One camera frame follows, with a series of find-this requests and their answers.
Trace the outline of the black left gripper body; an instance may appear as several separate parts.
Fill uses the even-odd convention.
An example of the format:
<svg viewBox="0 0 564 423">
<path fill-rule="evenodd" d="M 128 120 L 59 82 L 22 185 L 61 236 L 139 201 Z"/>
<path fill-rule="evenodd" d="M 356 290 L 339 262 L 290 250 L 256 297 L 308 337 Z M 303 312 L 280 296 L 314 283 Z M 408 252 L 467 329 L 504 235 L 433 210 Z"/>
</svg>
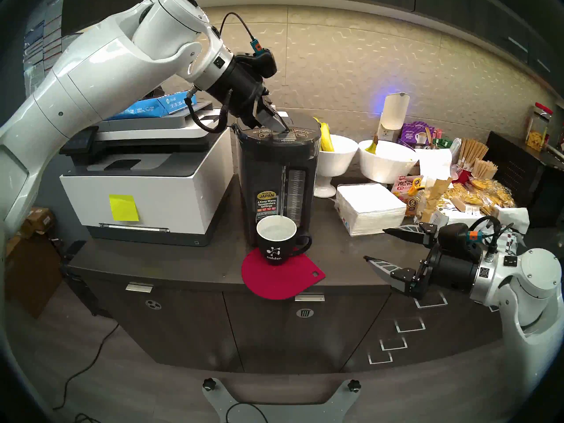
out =
<svg viewBox="0 0 564 423">
<path fill-rule="evenodd" d="M 244 62 L 230 62 L 224 73 L 206 92 L 222 105 L 227 105 L 228 112 L 241 119 L 249 128 L 259 128 L 261 123 L 253 114 L 254 102 L 263 95 L 268 95 L 259 69 Z"/>
</svg>

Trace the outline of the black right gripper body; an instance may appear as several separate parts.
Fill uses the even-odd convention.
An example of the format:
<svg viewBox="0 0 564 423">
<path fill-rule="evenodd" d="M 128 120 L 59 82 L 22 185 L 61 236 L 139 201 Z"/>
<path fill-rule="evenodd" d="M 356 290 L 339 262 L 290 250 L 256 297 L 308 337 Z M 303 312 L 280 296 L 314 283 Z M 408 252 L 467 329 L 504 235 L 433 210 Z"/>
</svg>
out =
<svg viewBox="0 0 564 423">
<path fill-rule="evenodd" d="M 482 257 L 479 244 L 455 245 L 447 249 L 438 241 L 429 241 L 424 246 L 429 248 L 429 254 L 421 261 L 414 276 L 412 297 L 422 299 L 432 285 L 469 294 Z"/>
</svg>

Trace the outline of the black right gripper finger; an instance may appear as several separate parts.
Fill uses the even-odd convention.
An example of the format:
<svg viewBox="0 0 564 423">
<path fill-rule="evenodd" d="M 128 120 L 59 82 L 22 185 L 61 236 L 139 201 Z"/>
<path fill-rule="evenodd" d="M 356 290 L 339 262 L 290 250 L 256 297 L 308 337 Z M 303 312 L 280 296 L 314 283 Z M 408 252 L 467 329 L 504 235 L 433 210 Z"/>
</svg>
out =
<svg viewBox="0 0 564 423">
<path fill-rule="evenodd" d="M 394 290 L 400 293 L 412 293 L 416 270 L 409 267 L 401 268 L 387 261 L 370 256 L 364 256 L 364 260 L 371 266 L 377 276 Z"/>
<path fill-rule="evenodd" d="M 436 243 L 438 226 L 436 224 L 420 222 L 418 224 L 386 228 L 383 229 L 383 232 L 409 243 L 433 247 Z"/>
</svg>

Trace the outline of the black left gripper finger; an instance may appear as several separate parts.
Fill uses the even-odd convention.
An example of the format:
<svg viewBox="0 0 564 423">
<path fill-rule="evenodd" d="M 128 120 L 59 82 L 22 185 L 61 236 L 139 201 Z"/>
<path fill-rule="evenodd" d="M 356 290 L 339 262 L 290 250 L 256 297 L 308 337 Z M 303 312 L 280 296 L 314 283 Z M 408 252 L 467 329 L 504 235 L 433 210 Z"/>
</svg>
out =
<svg viewBox="0 0 564 423">
<path fill-rule="evenodd" d="M 282 117 L 278 114 L 276 109 L 272 107 L 270 98 L 263 99 L 263 125 L 270 130 L 289 130 Z"/>
<path fill-rule="evenodd" d="M 278 112 L 274 112 L 273 115 L 270 115 L 269 112 L 258 112 L 255 115 L 255 119 L 262 127 L 268 128 L 271 131 L 288 131 L 288 126 Z"/>
</svg>

